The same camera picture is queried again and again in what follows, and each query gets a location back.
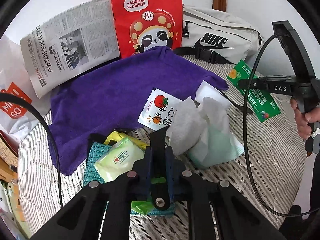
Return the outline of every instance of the bed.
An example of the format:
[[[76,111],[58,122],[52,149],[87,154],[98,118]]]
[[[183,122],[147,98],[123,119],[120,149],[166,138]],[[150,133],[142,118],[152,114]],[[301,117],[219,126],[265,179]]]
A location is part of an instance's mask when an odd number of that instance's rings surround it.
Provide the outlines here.
[[[215,72],[229,84],[226,94],[236,103],[243,103],[243,96],[226,79],[233,64],[214,65],[193,56],[185,56],[195,64]],[[303,174],[306,152],[299,138],[289,98],[273,95],[281,114],[264,123],[255,116],[248,116],[248,147],[253,176],[258,190],[268,205],[279,212],[287,213],[293,204]],[[242,113],[231,106],[228,109],[230,129],[243,141]],[[51,113],[45,117],[51,124]],[[152,130],[140,128],[131,135],[150,143],[148,134]],[[228,180],[243,194],[275,227],[284,221],[267,212],[259,203],[251,188],[244,155],[236,160],[212,166],[206,170],[196,168],[188,157],[181,160],[186,168],[203,179],[217,182]],[[43,127],[39,124],[22,141],[19,148],[20,200],[31,233],[35,233],[59,210],[57,170],[52,165],[48,141]],[[71,176],[61,175],[63,202],[68,202],[82,188],[85,161]],[[177,203],[173,217],[131,216],[129,239],[188,239],[188,218],[186,204]]]

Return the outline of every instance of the white wet wipe packet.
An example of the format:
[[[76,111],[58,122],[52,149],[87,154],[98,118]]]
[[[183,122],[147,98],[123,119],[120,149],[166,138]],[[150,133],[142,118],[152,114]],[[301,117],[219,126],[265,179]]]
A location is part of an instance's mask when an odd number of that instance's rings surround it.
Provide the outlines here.
[[[154,88],[138,118],[138,122],[159,130],[172,123],[176,114],[176,106],[181,100]]]

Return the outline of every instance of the green tissue pack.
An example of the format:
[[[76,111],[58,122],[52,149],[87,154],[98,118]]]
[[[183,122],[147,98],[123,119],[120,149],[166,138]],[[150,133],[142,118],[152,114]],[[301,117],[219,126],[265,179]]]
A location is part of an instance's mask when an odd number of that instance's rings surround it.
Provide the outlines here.
[[[245,89],[240,89],[238,87],[238,81],[240,79],[249,79],[250,74],[251,69],[243,60],[240,60],[239,63],[231,70],[227,78],[240,91],[240,93],[244,95]],[[252,106],[252,109],[256,113],[260,122],[264,122],[265,120],[281,113],[276,102],[267,91],[251,89],[249,91],[248,102]]]

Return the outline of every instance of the waist bag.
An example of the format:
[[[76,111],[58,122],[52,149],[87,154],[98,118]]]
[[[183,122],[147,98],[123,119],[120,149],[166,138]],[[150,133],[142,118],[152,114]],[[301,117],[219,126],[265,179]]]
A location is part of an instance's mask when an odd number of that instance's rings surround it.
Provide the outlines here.
[[[254,55],[263,45],[258,29],[226,12],[183,7],[182,47],[178,55],[194,55],[210,63],[234,63]]]

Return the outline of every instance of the silver rivet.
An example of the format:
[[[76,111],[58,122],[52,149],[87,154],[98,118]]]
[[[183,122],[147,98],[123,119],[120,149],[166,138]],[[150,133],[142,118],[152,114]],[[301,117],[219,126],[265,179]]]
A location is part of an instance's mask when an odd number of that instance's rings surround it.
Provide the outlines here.
[[[183,177],[190,177],[192,175],[191,171],[183,171],[182,172]]]
[[[89,182],[89,187],[94,188],[94,187],[97,187],[97,186],[99,186],[99,182],[98,181],[93,180],[93,181]]]
[[[220,181],[221,187],[229,187],[230,183],[227,180],[222,180]]]
[[[164,200],[162,199],[162,198],[157,198],[156,199],[156,205],[158,206],[158,207],[163,207],[164,206]]]
[[[127,176],[129,178],[134,178],[135,176],[137,176],[137,173],[135,171],[128,171]]]

